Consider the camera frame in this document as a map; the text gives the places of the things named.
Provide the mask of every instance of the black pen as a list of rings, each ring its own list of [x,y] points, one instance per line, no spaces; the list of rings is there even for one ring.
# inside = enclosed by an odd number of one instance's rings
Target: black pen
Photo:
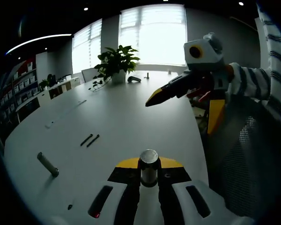
[[[98,137],[100,137],[100,135],[97,135],[86,147],[89,147]]]
[[[91,138],[93,136],[93,134],[90,134],[90,136],[88,136],[81,144],[80,146],[82,146],[89,138]]]

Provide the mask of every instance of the black slot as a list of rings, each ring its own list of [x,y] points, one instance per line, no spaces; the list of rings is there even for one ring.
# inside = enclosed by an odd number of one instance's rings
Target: black slot
[[[109,194],[111,193],[113,187],[110,186],[104,186],[99,194],[94,199],[92,205],[90,206],[88,213],[93,218],[99,218],[99,215],[101,213],[101,210],[106,202],[106,199],[108,198]]]
[[[223,81],[222,81],[221,79],[218,80],[218,84],[219,84],[219,87],[220,87],[220,88],[223,87]]]
[[[195,186],[188,186],[186,190],[192,197],[193,203],[195,204],[198,213],[203,217],[207,217],[210,215],[210,209],[208,208],[204,198],[200,194],[200,192],[196,189]]]

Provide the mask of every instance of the metal cylinder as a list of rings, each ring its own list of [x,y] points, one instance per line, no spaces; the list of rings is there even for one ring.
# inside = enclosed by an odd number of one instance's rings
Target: metal cylinder
[[[147,149],[140,155],[141,183],[153,187],[157,183],[158,154],[155,150]]]
[[[49,170],[49,172],[52,174],[53,177],[57,177],[59,174],[59,171],[56,167],[54,167],[48,159],[43,155],[42,152],[38,153],[37,159],[43,164],[43,166]]]

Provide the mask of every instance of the ceiling light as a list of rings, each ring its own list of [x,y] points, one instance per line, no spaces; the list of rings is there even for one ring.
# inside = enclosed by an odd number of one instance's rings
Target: ceiling light
[[[33,42],[33,41],[38,41],[38,40],[41,40],[41,39],[45,39],[45,38],[54,38],[54,37],[63,37],[63,36],[71,36],[72,34],[56,34],[56,35],[49,35],[49,36],[44,36],[44,37],[38,37],[36,39],[32,39],[30,41],[26,41],[22,44],[19,44],[17,45],[16,47],[13,47],[12,49],[10,49],[7,53],[5,53],[5,55],[7,55],[8,53],[10,53],[11,51],[13,51],[14,49],[18,48],[18,47],[21,47],[25,44],[28,44],[30,42]]]

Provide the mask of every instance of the plant pot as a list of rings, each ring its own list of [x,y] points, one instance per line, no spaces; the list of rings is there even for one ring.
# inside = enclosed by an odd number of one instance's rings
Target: plant pot
[[[120,84],[126,82],[126,73],[124,70],[120,70],[119,73],[114,74],[111,78],[113,84]]]

